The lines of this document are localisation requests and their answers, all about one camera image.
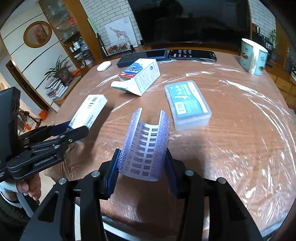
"black tv screen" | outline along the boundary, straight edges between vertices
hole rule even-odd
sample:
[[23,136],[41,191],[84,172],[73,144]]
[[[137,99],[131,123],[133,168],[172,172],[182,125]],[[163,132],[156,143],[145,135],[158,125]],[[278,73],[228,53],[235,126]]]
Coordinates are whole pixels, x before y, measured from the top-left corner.
[[241,46],[250,38],[248,0],[128,0],[146,45],[195,42]]

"person's hand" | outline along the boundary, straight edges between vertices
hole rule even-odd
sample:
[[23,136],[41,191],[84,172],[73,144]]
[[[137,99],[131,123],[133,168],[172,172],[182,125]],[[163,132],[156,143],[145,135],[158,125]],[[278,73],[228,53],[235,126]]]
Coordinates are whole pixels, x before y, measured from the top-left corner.
[[[39,174],[35,174],[32,179],[27,182],[23,181],[15,181],[15,187],[19,193],[28,193],[30,197],[32,197],[35,201],[39,200],[41,196],[41,181]],[[14,189],[10,189],[11,191],[7,190],[3,192],[5,198],[10,201],[16,201],[17,197],[15,195]]]
[[35,201],[39,200],[41,196],[41,181],[39,173],[35,174],[32,179],[27,182],[16,181],[17,190],[19,193],[29,193]]

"finger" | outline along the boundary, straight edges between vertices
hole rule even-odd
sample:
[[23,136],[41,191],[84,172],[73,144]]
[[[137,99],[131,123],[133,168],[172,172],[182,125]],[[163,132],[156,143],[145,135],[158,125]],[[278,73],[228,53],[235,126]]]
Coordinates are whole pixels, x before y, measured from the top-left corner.
[[33,190],[35,187],[37,187],[39,184],[40,184],[40,177],[39,177],[39,174],[36,174],[33,176],[32,179],[30,179],[28,181],[28,184],[29,184],[29,189],[30,190]]
[[29,191],[29,185],[26,182],[16,181],[15,184],[19,193],[25,193]]
[[35,187],[33,190],[29,190],[29,196],[39,199],[41,196],[41,184]]

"giraffe picture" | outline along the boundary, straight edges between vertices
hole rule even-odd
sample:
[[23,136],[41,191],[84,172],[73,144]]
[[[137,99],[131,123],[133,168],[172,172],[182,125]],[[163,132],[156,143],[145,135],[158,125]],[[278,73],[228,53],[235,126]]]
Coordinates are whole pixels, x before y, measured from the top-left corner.
[[107,31],[108,38],[111,43],[119,44],[125,39],[128,44],[132,44],[134,47],[138,46],[137,39],[129,16],[120,18],[118,20],[106,24],[105,29]]

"drawer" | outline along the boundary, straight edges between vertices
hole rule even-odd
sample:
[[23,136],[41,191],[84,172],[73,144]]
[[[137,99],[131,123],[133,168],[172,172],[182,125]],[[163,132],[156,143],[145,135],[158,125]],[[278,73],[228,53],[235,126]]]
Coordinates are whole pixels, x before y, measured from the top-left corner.
[[282,92],[282,91],[280,91],[280,92],[281,92],[281,94],[282,94],[283,98],[284,98],[284,99],[286,99],[286,98],[287,98],[287,96],[288,96],[288,94],[287,94],[287,93],[285,93],[285,92]]
[[296,95],[296,86],[292,86],[290,93]]
[[275,82],[276,81],[276,78],[277,78],[277,76],[275,76],[275,75],[273,75],[273,74],[269,74],[270,75],[270,77],[272,78],[272,80]]
[[292,84],[288,83],[287,81],[281,79],[280,77],[276,80],[276,86],[279,87],[282,90],[285,90],[287,92],[290,91]]
[[296,105],[296,97],[292,97],[292,96],[288,96],[287,97],[287,99],[286,99],[286,102],[288,103],[288,104],[291,104],[291,105]]

